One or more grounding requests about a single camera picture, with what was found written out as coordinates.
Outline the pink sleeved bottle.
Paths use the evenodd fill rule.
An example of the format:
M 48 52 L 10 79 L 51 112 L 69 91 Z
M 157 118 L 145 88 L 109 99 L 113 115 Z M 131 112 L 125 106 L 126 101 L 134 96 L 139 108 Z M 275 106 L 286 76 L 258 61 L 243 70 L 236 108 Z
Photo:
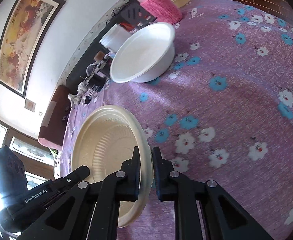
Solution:
M 183 18 L 182 12 L 171 0 L 137 0 L 140 6 L 159 22 L 176 24 Z

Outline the black sofa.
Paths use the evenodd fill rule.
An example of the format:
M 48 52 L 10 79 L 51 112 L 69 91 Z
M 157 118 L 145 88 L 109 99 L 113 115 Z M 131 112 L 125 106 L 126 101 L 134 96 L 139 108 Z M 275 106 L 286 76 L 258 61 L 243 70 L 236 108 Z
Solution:
M 89 64 L 95 62 L 94 57 L 97 52 L 102 51 L 105 54 L 109 52 L 99 41 L 112 26 L 119 24 L 128 32 L 138 29 L 126 22 L 126 20 L 121 17 L 120 12 L 105 23 L 99 23 L 96 29 L 91 30 L 89 32 L 89 38 L 84 41 L 84 45 L 77 49 L 79 54 L 72 57 L 71 66 L 73 68 L 65 81 L 65 86 L 71 93 L 75 94 L 78 85 L 87 77 L 86 68 Z

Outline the white plastic jar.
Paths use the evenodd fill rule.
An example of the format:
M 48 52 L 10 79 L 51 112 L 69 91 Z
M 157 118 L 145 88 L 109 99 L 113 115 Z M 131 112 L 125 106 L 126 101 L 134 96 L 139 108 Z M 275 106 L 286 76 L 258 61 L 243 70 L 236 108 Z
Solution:
M 116 53 L 130 36 L 131 34 L 123 27 L 115 24 L 106 32 L 99 43 L 109 51 Z

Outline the black perforated holder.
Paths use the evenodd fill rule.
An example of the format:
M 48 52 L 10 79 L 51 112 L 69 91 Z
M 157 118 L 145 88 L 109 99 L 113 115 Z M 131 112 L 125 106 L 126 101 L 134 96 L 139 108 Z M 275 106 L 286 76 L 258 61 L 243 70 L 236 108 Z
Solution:
M 120 15 L 126 22 L 138 29 L 146 27 L 156 20 L 137 0 L 129 0 L 121 10 Z

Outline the dark wooden window door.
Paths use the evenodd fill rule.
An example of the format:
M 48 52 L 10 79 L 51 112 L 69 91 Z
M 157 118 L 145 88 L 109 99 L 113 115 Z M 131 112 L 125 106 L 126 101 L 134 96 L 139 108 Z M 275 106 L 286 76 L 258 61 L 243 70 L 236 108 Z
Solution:
M 54 156 L 49 148 L 0 120 L 0 148 L 2 146 L 8 146 L 23 162 L 26 177 L 32 184 L 54 180 Z

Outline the small framed wall picture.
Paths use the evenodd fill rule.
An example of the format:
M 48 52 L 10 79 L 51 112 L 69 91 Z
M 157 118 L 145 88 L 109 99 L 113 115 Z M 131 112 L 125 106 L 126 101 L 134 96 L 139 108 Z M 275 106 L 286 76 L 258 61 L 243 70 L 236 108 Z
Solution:
M 36 103 L 34 103 L 33 101 L 29 99 L 25 99 L 25 109 L 31 112 L 35 112 L 35 107 L 36 107 Z

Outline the framed horse painting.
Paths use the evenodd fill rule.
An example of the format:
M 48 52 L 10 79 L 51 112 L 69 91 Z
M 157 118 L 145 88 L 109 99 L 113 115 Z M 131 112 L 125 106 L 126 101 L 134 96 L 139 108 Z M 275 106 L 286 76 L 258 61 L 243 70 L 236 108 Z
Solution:
M 0 40 L 0 84 L 25 98 L 36 54 L 64 0 L 16 0 Z

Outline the small black adapter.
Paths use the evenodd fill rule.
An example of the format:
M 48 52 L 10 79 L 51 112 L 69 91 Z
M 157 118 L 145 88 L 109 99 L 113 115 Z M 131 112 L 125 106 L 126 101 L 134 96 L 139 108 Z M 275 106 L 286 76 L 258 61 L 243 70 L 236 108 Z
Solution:
M 85 96 L 84 98 L 84 104 L 88 105 L 91 102 L 91 97 L 90 96 Z

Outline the dark brown motor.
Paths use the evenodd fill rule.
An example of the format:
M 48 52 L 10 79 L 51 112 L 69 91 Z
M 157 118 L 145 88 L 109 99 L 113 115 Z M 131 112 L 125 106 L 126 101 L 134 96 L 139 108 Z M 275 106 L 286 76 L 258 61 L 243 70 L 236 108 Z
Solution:
M 95 66 L 93 68 L 93 72 L 101 77 L 109 78 L 112 63 L 112 57 L 110 57 L 110 54 L 98 51 L 94 57 L 94 60 Z

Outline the purple floral tablecloth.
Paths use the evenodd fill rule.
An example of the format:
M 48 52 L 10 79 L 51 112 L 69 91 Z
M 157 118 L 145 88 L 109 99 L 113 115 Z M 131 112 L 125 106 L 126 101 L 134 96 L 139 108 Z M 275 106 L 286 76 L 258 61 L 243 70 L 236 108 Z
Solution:
M 191 0 L 176 56 L 149 83 L 108 81 L 72 109 L 60 157 L 70 173 L 86 117 L 126 108 L 151 147 L 197 181 L 216 180 L 274 239 L 293 232 L 293 24 L 230 0 Z

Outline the cream ribbed paper bowl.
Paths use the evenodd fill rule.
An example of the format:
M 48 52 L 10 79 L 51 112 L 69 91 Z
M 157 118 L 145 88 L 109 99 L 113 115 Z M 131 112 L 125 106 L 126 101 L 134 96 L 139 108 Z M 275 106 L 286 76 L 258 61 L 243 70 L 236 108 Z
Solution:
M 123 107 L 102 106 L 87 117 L 73 149 L 72 170 L 87 166 L 90 169 L 87 180 L 96 183 L 119 171 L 123 161 L 132 158 L 134 147 L 138 147 L 141 160 L 139 195 L 135 203 L 120 203 L 119 228 L 128 226 L 141 215 L 153 181 L 151 149 L 140 123 Z

